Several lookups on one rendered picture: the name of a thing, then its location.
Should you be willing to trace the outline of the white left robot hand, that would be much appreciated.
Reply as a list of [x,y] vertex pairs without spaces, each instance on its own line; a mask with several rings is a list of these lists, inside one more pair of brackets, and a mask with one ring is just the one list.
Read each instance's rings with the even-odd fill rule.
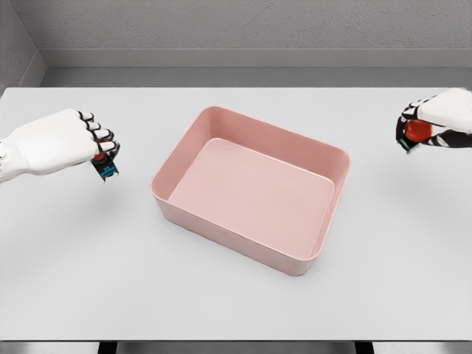
[[91,160],[100,153],[118,154],[114,133],[90,112],[66,109],[36,119],[13,133],[27,160],[27,172],[41,176]]

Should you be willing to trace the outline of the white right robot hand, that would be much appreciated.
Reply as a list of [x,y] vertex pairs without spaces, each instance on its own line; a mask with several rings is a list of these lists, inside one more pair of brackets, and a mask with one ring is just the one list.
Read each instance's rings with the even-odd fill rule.
[[472,91],[450,88],[410,103],[401,117],[419,119],[433,125],[432,136],[420,145],[472,148]]

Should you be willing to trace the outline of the red button industrial switch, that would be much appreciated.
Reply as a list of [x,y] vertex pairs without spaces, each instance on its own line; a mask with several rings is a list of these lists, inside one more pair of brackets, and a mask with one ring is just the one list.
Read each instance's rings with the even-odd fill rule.
[[116,153],[108,152],[100,153],[91,160],[94,169],[97,171],[99,177],[103,181],[106,181],[108,178],[119,174],[119,171],[114,163],[115,157]]
[[432,136],[433,125],[419,119],[399,118],[396,125],[397,143],[411,153],[418,145]]

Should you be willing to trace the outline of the pink rectangular plastic basket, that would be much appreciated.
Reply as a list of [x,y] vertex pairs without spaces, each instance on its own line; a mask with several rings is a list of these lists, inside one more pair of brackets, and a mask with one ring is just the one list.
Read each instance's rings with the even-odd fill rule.
[[339,147],[212,106],[150,191],[167,220],[299,276],[323,249],[350,166]]

